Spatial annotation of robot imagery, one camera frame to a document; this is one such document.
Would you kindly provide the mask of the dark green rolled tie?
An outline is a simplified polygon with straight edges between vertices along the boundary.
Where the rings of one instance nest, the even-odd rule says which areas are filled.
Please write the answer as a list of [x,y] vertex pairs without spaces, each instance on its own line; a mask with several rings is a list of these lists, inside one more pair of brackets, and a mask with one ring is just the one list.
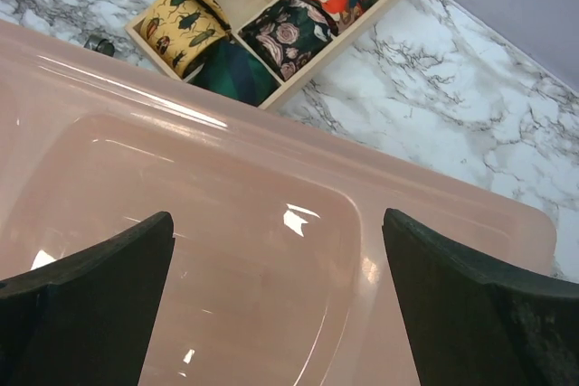
[[279,87],[255,56],[241,45],[226,40],[216,44],[189,83],[254,107]]

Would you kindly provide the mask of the dark rose print rolled tie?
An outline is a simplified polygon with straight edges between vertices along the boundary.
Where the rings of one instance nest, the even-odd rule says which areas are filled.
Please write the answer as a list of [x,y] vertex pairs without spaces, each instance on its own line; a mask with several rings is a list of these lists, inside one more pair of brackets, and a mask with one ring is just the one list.
[[304,0],[277,0],[240,30],[240,37],[283,80],[333,40],[329,19]]

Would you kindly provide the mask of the yellow beetle print rolled tie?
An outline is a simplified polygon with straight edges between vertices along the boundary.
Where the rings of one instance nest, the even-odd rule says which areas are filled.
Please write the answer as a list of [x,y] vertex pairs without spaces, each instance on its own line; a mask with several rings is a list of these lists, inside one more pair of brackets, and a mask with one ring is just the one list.
[[156,0],[139,30],[147,45],[181,79],[230,33],[229,20],[215,0]]

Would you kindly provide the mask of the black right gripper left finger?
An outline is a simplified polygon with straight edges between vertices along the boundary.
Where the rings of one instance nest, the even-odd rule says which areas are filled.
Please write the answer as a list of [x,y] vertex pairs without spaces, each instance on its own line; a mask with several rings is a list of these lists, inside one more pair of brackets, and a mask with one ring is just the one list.
[[157,212],[1,282],[3,385],[136,385],[175,246]]

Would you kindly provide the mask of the pink plastic storage box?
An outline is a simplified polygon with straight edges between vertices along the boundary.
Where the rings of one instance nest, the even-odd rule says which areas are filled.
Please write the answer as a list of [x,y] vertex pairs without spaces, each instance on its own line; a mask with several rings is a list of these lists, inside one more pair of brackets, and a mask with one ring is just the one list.
[[537,209],[1,25],[1,274],[171,213],[144,385],[417,384],[389,208],[550,271],[555,226]]

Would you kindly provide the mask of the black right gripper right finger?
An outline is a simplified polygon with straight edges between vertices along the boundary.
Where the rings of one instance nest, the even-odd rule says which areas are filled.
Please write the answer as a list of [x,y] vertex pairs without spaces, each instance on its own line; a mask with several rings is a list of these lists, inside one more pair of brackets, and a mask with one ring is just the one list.
[[384,246],[422,385],[576,385],[578,286],[451,240],[395,209]]

